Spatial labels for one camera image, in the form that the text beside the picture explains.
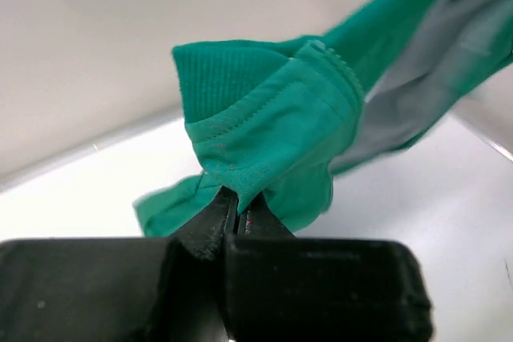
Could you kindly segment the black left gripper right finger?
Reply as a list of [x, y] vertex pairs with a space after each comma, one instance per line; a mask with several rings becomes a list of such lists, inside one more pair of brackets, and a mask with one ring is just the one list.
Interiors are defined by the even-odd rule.
[[228, 197], [223, 315], [237, 341], [428, 341], [432, 306], [402, 243], [297, 238], [262, 196]]

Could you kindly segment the green zip jacket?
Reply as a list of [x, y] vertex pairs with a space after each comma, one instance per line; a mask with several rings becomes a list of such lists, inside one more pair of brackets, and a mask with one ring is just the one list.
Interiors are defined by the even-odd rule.
[[413, 146], [512, 61], [512, 0], [370, 0], [322, 35], [191, 42], [172, 50], [184, 126], [202, 167], [135, 202], [166, 236], [221, 188], [263, 195], [291, 231], [333, 198], [333, 178]]

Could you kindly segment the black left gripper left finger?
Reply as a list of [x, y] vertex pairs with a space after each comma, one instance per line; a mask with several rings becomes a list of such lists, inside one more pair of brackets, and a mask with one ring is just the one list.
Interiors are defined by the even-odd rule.
[[173, 235], [1, 244], [4, 341], [231, 341], [220, 257], [236, 195]]

